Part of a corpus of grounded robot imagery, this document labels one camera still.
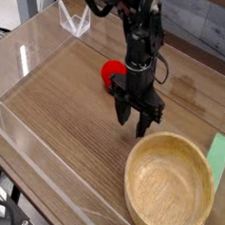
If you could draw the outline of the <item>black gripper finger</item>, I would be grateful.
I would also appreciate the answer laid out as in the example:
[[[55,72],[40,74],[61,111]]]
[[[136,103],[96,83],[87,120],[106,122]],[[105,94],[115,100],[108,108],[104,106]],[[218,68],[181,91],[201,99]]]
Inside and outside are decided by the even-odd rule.
[[[117,119],[121,125],[124,125],[129,119],[131,113],[131,106],[129,102],[124,99],[115,98],[114,102],[117,111]]]
[[[137,138],[143,138],[145,131],[147,128],[150,127],[152,122],[152,118],[149,114],[145,112],[140,113],[140,119],[138,122],[138,125],[136,126],[136,137]]]

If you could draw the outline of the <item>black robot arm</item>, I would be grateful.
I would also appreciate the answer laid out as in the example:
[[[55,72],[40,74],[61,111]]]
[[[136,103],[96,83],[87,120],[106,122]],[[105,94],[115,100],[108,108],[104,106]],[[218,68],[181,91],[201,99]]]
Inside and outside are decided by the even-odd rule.
[[[157,62],[166,63],[159,53],[164,45],[161,0],[85,0],[89,9],[104,18],[116,9],[126,41],[125,72],[108,75],[108,91],[113,95],[119,123],[128,121],[131,110],[140,118],[136,135],[142,138],[152,122],[159,123],[164,101],[155,90]]]

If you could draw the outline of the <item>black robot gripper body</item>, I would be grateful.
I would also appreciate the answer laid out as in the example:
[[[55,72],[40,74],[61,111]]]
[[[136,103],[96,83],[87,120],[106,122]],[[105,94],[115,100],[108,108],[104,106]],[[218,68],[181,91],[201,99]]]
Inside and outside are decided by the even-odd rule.
[[[112,85],[108,90],[114,98],[129,102],[131,109],[145,112],[151,116],[152,122],[160,123],[164,102],[154,88],[153,68],[134,69],[127,66],[126,69],[125,74],[110,75]]]

